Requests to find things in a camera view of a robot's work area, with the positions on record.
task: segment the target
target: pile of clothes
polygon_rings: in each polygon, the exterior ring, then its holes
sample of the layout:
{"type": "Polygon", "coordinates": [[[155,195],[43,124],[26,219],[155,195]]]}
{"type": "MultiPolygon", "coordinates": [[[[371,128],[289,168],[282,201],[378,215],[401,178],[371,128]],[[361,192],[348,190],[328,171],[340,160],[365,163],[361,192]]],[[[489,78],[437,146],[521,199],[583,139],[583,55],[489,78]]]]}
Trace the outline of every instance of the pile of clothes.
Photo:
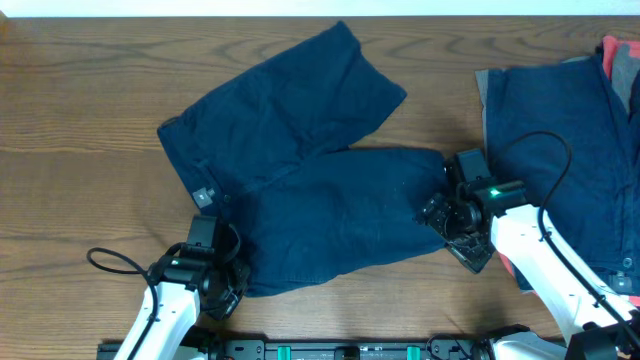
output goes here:
{"type": "MultiPolygon", "coordinates": [[[[630,73],[640,60],[635,44],[608,41],[604,54],[566,64],[479,72],[478,85],[489,157],[534,130],[555,131],[573,145],[571,172],[549,205],[552,220],[603,279],[624,280],[614,290],[631,294],[640,290],[634,214],[640,97],[630,73]]],[[[201,213],[222,217],[241,234],[241,256],[252,268],[248,296],[324,283],[443,247],[435,231],[413,221],[428,199],[448,191],[442,155],[349,149],[405,96],[339,22],[214,89],[158,129],[201,213]]],[[[532,139],[503,157],[496,171],[524,180],[536,201],[559,174],[561,150],[550,139],[532,139]]]]}

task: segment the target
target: white wall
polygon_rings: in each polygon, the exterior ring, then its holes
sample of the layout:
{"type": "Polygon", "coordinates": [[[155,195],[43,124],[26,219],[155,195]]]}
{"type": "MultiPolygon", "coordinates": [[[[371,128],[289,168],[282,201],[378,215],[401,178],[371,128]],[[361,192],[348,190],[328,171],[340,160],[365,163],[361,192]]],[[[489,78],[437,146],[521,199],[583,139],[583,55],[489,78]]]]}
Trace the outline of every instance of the white wall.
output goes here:
{"type": "Polygon", "coordinates": [[[640,15],[640,0],[0,0],[0,10],[8,17],[640,15]]]}

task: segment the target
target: red fabric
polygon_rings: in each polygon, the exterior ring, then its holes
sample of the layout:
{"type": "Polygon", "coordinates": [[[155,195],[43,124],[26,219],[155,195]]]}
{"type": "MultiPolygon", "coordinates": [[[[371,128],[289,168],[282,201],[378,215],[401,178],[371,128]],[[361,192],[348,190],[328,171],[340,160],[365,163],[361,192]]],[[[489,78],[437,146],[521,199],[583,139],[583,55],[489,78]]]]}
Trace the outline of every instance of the red fabric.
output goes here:
{"type": "Polygon", "coordinates": [[[622,41],[618,40],[611,35],[607,35],[602,39],[602,48],[604,49],[604,56],[602,58],[602,67],[607,77],[611,79],[611,69],[613,68],[613,58],[616,57],[616,52],[622,44],[628,44],[631,48],[629,50],[629,56],[640,58],[640,41],[622,41]]]}

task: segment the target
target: black cable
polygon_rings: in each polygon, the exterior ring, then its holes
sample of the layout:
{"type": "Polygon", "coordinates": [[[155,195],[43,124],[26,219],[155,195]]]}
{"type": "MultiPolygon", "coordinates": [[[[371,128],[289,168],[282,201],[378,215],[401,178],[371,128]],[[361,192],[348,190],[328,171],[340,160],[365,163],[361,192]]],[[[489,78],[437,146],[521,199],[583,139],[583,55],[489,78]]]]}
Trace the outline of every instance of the black cable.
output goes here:
{"type": "Polygon", "coordinates": [[[609,313],[609,315],[611,315],[618,322],[620,327],[622,327],[622,329],[627,333],[629,340],[633,344],[636,351],[640,351],[640,337],[638,337],[638,334],[636,334],[636,332],[631,328],[631,326],[627,324],[624,318],[613,308],[613,306],[609,304],[609,302],[607,301],[607,297],[601,294],[594,286],[592,286],[591,283],[587,281],[587,279],[585,279],[584,276],[582,276],[582,274],[580,274],[578,270],[576,270],[576,268],[569,262],[569,260],[567,260],[564,254],[562,254],[562,252],[558,249],[556,244],[551,239],[551,233],[546,231],[543,215],[544,215],[544,212],[546,211],[547,204],[549,203],[551,196],[553,196],[553,193],[556,191],[556,189],[558,189],[558,186],[560,186],[560,183],[562,183],[562,180],[564,180],[567,173],[569,172],[569,167],[571,166],[571,162],[573,160],[573,150],[571,148],[571,145],[569,145],[569,143],[567,142],[567,140],[565,140],[562,136],[551,131],[544,131],[544,130],[534,131],[534,132],[520,136],[519,138],[513,140],[511,143],[509,143],[504,148],[502,148],[501,151],[499,152],[499,155],[491,161],[491,165],[493,166],[493,164],[495,164],[495,162],[500,158],[500,156],[504,155],[509,149],[511,149],[511,147],[521,142],[522,140],[534,135],[547,135],[557,139],[564,146],[566,155],[567,155],[567,162],[564,167],[564,170],[558,177],[558,180],[556,180],[556,182],[551,187],[551,190],[549,190],[547,195],[545,195],[545,197],[542,200],[542,204],[538,208],[538,227],[540,230],[540,234],[542,235],[542,238],[547,241],[547,244],[549,244],[549,247],[551,248],[553,253],[558,257],[558,259],[560,259],[560,262],[562,262],[562,264],[567,268],[567,270],[569,270],[569,272],[578,280],[578,282],[582,286],[584,286],[584,288],[589,292],[589,294],[591,294],[591,296],[594,297],[594,299],[596,300],[596,305],[598,304],[602,305],[602,307],[609,313]]]}
{"type": "Polygon", "coordinates": [[[435,355],[433,353],[433,350],[431,349],[431,343],[433,342],[433,340],[435,340],[436,338],[449,338],[453,341],[455,341],[455,343],[458,345],[458,347],[460,348],[460,352],[462,353],[462,355],[464,355],[463,359],[460,360],[471,360],[471,355],[469,355],[469,353],[467,353],[464,348],[462,347],[462,345],[460,345],[460,342],[458,342],[458,339],[456,339],[455,337],[449,335],[449,334],[435,334],[433,335],[429,341],[427,341],[427,351],[429,352],[429,354],[431,355],[431,357],[435,360],[443,360],[441,357],[439,357],[438,355],[435,355]]]}
{"type": "Polygon", "coordinates": [[[151,291],[151,298],[153,300],[153,307],[151,310],[151,315],[149,315],[147,325],[142,330],[142,333],[140,334],[138,341],[136,341],[136,344],[133,346],[133,349],[131,349],[131,353],[129,353],[129,357],[127,358],[128,360],[133,360],[136,356],[136,353],[138,352],[138,349],[140,348],[140,345],[142,345],[142,342],[144,341],[145,337],[149,333],[149,330],[151,330],[151,325],[153,325],[156,317],[158,316],[158,293],[156,291],[156,287],[151,283],[151,279],[149,278],[149,275],[147,275],[147,272],[140,265],[138,265],[135,261],[131,260],[130,258],[118,252],[115,252],[113,250],[104,249],[100,247],[92,248],[89,251],[87,251],[87,260],[89,261],[89,263],[91,263],[91,265],[97,267],[100,270],[104,270],[106,272],[115,273],[115,274],[127,274],[127,275],[140,274],[142,275],[144,280],[147,282],[147,285],[149,286],[149,291],[151,291]],[[118,270],[118,269],[112,269],[112,268],[100,265],[97,262],[95,262],[93,258],[91,258],[91,255],[96,252],[115,256],[118,259],[131,265],[131,267],[136,269],[136,271],[118,270]]]}

